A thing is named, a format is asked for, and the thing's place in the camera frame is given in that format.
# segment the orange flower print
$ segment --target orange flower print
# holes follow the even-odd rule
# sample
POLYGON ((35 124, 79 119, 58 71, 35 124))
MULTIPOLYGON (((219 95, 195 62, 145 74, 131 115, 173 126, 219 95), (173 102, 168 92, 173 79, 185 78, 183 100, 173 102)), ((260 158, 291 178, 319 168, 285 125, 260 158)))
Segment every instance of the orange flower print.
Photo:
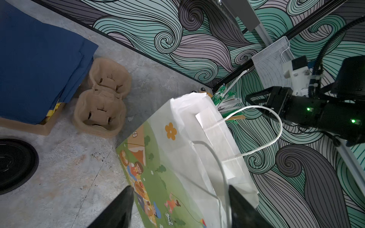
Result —
POLYGON ((175 140, 175 135, 177 134, 177 130, 174 128, 174 125, 172 125, 172 123, 169 123, 169 125, 165 126, 165 130, 167 132, 167 138, 175 140))

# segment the white rope handle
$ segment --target white rope handle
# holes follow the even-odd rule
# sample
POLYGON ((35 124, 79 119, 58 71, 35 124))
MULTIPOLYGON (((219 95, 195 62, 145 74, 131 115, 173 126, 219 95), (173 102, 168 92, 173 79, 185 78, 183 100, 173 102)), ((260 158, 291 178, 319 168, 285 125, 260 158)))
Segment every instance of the white rope handle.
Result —
POLYGON ((263 145, 263 146, 260 146, 260 147, 259 147, 259 148, 257 148, 257 149, 254 149, 254 150, 249 151, 249 152, 244 153, 244 154, 237 154, 237 155, 235 155, 234 157, 229 158, 229 159, 226 159, 226 160, 224 160, 224 161, 222 161, 222 162, 232 161, 232 160, 235 160, 236 158, 243 157, 243 156, 247 156, 247 155, 250 155, 250 154, 255 153, 256 151, 262 150, 262 149, 264 149, 264 148, 266 148, 266 147, 268 147, 268 146, 270 146, 270 145, 274 144, 274 143, 275 143, 275 142, 276 142, 276 141, 280 138, 281 134, 283 133, 283 123, 282 123, 282 121, 281 121, 281 119, 280 119, 279 115, 278 115, 276 112, 274 112, 272 109, 270 109, 270 108, 268 108, 268 107, 265 107, 265 106, 261 106, 261 105, 250 105, 250 106, 246 106, 246 107, 240 108, 240 109, 236 110, 235 112, 233 112, 233 113, 229 114, 229 115, 228 115, 228 116, 224 119, 224 121, 228 120, 228 119, 229 119, 230 117, 232 117, 234 114, 236 114, 236 113, 238 113, 238 112, 240 112, 240 111, 243 111, 243 110, 245 110, 245 109, 248 109, 248 108, 263 108, 263 109, 266 109, 266 110, 268 110, 269 112, 271 112, 271 113, 272 113, 272 114, 273 114, 273 115, 277 118, 277 120, 279 121, 279 127, 280 127, 279 134, 276 136, 276 138, 275 138, 274 140, 272 140, 271 142, 269 142, 269 143, 267 143, 267 144, 265 144, 265 145, 263 145))
POLYGON ((207 143, 203 142, 203 141, 192 141, 193 144, 201 144, 203 146, 205 146, 206 148, 208 148, 208 150, 210 151, 210 153, 213 155, 214 159, 217 161, 220 172, 222 173, 223 176, 223 188, 224 188, 224 200, 226 202, 226 219, 227 219, 227 228, 230 228, 232 225, 232 213, 231 213, 231 202, 230 202, 230 198, 229 198, 229 187, 228 187, 228 181, 227 181, 227 177, 226 174, 224 172, 223 169, 223 165, 220 162, 217 154, 215 153, 214 149, 212 147, 210 147, 207 143))

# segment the paper bag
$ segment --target paper bag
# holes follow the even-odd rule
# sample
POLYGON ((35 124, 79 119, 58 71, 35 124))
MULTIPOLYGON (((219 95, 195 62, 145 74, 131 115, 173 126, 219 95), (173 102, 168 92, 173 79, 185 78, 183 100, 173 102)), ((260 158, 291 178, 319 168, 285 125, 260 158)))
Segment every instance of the paper bag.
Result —
MULTIPOLYGON (((200 120, 201 125, 198 114, 212 120, 220 115, 205 93, 171 99, 116 149, 146 228, 224 227, 222 174, 210 151, 192 141, 206 142, 222 159, 239 150, 225 123, 215 121, 213 131, 204 131, 211 122, 200 120), (221 145, 210 142, 214 139, 221 145)), ((257 204, 243 159, 225 169, 230 183, 257 204)))

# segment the white metal mesh basket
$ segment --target white metal mesh basket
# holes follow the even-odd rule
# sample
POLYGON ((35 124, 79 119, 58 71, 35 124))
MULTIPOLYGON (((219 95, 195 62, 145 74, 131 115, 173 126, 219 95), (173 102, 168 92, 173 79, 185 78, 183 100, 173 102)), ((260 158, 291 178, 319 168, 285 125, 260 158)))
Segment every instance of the white metal mesh basket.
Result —
POLYGON ((283 36, 261 52, 252 56, 252 61, 264 89, 272 86, 293 88, 291 79, 284 78, 282 68, 284 60, 281 55, 289 48, 289 40, 286 36, 283 36))

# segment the printed picnic illustration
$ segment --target printed picnic illustration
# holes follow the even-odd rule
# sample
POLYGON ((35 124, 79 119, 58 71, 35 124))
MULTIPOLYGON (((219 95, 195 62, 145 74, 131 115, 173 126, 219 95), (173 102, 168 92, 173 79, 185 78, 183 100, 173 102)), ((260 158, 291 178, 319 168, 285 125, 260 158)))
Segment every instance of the printed picnic illustration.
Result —
MULTIPOLYGON (((175 138, 173 125, 167 127, 171 130, 168 132, 170 138, 175 138)), ((179 178, 167 168, 168 165, 161 163, 160 156, 164 152, 147 121, 116 151, 134 189, 135 202, 146 228, 206 228, 198 206, 190 199, 179 178)))

